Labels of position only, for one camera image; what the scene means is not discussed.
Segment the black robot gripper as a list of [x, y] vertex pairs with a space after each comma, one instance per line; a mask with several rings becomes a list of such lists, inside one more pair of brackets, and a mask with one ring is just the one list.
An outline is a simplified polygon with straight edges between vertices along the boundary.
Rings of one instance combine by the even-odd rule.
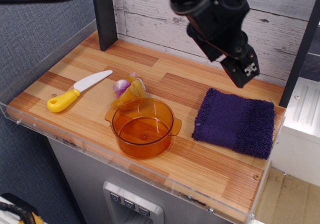
[[238, 88], [260, 75], [256, 53], [242, 31], [250, 9], [247, 0], [178, 0], [172, 9], [186, 16], [188, 36], [211, 62], [227, 56], [221, 65]]

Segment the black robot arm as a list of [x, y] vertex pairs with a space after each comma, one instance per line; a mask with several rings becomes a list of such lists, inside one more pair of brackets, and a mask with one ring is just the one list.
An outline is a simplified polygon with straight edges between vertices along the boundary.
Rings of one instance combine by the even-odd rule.
[[250, 11], [247, 0], [170, 0], [170, 7], [189, 24], [187, 34], [210, 61], [221, 65], [238, 88], [260, 74], [255, 50], [242, 30]]

